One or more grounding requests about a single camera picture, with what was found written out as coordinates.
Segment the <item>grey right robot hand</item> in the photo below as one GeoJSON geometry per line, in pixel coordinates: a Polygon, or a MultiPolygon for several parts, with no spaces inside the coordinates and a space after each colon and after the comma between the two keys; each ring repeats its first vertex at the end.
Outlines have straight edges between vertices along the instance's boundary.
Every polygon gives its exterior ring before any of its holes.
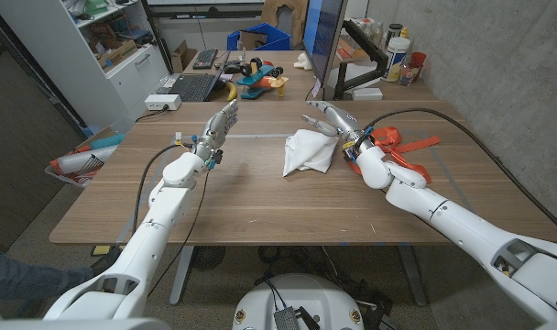
{"type": "Polygon", "coordinates": [[[341,137],[345,142],[357,142],[364,135],[357,120],[347,111],[326,101],[307,101],[307,104],[325,114],[326,120],[302,115],[301,119],[327,137],[341,137]]]}

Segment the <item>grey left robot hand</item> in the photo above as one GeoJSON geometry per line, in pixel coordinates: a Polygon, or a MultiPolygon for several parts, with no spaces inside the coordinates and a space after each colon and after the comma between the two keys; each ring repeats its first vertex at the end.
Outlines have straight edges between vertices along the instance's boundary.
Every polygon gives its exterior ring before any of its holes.
{"type": "Polygon", "coordinates": [[[208,160],[225,142],[231,127],[237,122],[238,102],[232,100],[205,124],[191,152],[202,160],[208,160]]]}

